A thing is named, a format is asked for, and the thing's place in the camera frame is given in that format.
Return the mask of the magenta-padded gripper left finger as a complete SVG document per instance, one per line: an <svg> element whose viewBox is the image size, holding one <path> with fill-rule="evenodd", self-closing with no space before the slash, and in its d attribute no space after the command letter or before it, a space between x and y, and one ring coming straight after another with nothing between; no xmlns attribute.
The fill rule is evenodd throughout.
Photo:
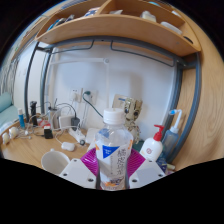
<svg viewBox="0 0 224 224"><path fill-rule="evenodd" d="M96 149L89 150L80 159L73 158L60 177L84 188L95 189L97 187L99 165Z"/></svg>

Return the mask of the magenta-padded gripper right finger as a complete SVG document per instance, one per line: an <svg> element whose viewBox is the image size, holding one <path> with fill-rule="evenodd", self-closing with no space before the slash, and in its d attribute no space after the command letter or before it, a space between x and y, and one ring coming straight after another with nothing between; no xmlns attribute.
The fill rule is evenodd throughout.
<svg viewBox="0 0 224 224"><path fill-rule="evenodd" d="M165 173L154 161L145 159L132 150L128 158L128 187L130 189L146 186L165 177Z"/></svg>

